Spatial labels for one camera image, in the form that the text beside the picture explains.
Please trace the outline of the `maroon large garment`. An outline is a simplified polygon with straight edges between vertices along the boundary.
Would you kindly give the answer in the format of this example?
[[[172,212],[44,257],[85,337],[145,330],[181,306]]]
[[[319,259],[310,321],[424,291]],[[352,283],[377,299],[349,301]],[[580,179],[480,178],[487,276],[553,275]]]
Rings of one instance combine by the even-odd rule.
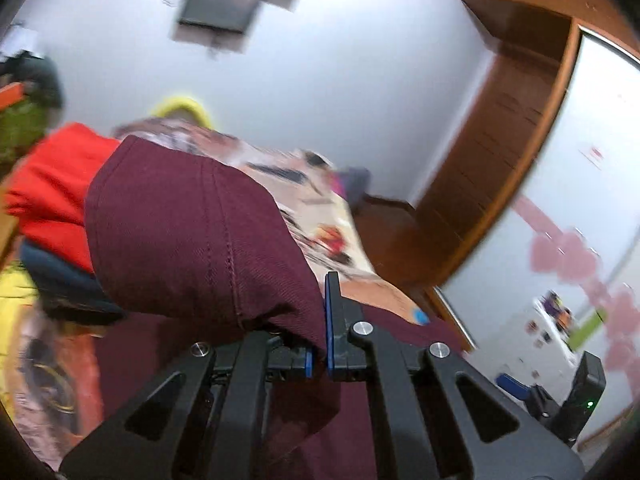
[[[318,280],[265,188],[130,136],[93,178],[85,226],[119,307],[189,323],[213,346],[270,333],[312,351],[310,377],[272,384],[258,478],[378,477],[368,394],[329,378]]]

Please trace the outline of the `patterned newspaper print bedspread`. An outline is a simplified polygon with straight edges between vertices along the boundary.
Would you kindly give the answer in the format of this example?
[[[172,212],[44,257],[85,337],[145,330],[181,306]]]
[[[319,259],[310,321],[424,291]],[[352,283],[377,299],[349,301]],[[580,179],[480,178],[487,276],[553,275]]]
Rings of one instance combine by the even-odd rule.
[[[5,211],[12,172],[47,136],[2,177]],[[234,136],[169,118],[133,122],[110,138],[122,143],[130,136],[240,170],[270,193],[318,282],[335,271],[349,298],[400,324],[426,323],[414,302],[374,273],[346,200],[332,190],[335,171],[320,156],[265,151]],[[196,328],[175,318],[125,309],[126,318],[109,326],[59,321],[46,315],[36,292],[22,324],[11,382],[13,421],[34,452],[56,465],[102,422],[107,410],[136,390],[174,351],[180,334]]]

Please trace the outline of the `navy blue folded garment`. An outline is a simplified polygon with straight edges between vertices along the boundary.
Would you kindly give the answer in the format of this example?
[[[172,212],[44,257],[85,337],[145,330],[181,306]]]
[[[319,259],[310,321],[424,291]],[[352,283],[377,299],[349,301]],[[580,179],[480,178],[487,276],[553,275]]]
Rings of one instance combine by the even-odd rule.
[[[81,325],[113,325],[126,313],[107,297],[96,277],[30,242],[22,241],[21,263],[34,282],[49,318]]]

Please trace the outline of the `brown wooden wardrobe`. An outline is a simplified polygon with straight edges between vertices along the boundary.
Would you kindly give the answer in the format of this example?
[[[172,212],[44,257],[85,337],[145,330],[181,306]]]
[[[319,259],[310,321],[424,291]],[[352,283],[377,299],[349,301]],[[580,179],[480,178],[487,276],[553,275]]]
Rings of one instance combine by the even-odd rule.
[[[471,255],[546,140],[591,25],[639,50],[612,0],[461,0],[498,52],[469,117],[416,207],[436,252],[427,284],[440,286]]]

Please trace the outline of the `yellow garment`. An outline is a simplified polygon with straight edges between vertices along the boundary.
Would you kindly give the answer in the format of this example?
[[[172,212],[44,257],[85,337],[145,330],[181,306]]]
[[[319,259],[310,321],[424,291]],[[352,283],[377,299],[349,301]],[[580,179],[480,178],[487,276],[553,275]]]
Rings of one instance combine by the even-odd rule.
[[[1,402],[14,419],[14,395],[11,382],[17,367],[18,343],[24,317],[37,299],[32,279],[18,260],[1,271]]]

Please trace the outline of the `purple grey backpack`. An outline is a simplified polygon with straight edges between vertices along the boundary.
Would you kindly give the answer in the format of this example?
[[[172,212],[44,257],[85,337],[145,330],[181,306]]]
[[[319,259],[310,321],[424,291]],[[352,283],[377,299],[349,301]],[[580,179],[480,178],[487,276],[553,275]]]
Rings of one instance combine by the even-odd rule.
[[[366,198],[370,183],[369,169],[348,167],[334,172],[332,190],[346,200],[350,209],[356,210]]]

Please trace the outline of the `red folded garment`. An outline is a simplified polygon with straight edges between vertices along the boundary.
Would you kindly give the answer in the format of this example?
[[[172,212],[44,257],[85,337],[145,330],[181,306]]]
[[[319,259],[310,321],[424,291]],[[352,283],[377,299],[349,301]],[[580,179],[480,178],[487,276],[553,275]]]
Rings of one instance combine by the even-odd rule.
[[[78,122],[41,140],[12,172],[6,191],[6,212],[17,218],[24,237],[91,273],[85,198],[119,144]]]

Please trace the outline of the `yellow curved headboard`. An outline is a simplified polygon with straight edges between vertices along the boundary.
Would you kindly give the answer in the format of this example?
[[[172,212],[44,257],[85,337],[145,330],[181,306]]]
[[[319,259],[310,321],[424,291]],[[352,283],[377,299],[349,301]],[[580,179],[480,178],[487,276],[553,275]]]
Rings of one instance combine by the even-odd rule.
[[[213,119],[208,111],[200,102],[190,96],[170,96],[163,99],[152,109],[151,115],[160,118],[189,116],[197,126],[214,128]]]

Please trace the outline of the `dark grey bag on table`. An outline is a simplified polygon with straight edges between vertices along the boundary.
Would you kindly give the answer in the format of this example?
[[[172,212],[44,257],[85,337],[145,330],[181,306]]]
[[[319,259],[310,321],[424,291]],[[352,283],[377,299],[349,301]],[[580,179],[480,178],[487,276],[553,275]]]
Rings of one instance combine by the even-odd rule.
[[[1,76],[9,82],[24,84],[26,94],[38,104],[60,110],[64,106],[64,92],[58,71],[50,58],[38,58],[23,51],[1,63]]]

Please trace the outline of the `orange box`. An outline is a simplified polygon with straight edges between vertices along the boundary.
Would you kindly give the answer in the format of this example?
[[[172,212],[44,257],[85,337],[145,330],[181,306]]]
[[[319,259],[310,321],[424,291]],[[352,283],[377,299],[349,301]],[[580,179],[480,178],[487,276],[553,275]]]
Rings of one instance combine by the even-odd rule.
[[[0,110],[13,106],[24,99],[24,86],[21,82],[12,82],[0,89]]]

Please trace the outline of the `small dark wall monitor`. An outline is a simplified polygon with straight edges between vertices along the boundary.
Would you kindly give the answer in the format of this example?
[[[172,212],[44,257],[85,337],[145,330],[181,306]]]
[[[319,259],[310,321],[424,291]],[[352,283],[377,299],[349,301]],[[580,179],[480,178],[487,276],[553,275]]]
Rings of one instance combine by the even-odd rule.
[[[246,32],[262,0],[186,0],[178,23],[218,32]]]

